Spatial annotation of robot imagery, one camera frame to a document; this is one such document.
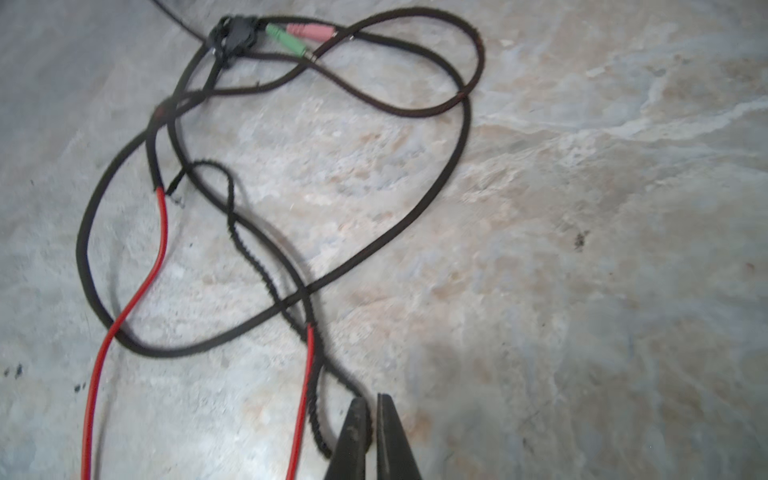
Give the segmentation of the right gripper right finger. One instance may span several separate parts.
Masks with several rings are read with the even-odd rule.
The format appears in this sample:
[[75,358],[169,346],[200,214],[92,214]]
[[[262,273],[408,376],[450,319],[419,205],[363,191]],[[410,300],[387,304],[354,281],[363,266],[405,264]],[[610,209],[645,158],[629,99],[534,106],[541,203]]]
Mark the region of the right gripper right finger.
[[377,479],[421,480],[422,475],[390,395],[377,395],[376,419]]

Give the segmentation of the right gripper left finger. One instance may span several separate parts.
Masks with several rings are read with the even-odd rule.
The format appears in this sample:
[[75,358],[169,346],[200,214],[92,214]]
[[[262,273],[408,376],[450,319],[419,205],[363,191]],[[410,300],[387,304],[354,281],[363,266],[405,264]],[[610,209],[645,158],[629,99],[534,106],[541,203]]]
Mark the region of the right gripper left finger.
[[364,480],[369,412],[363,398],[356,397],[347,411],[325,480]]

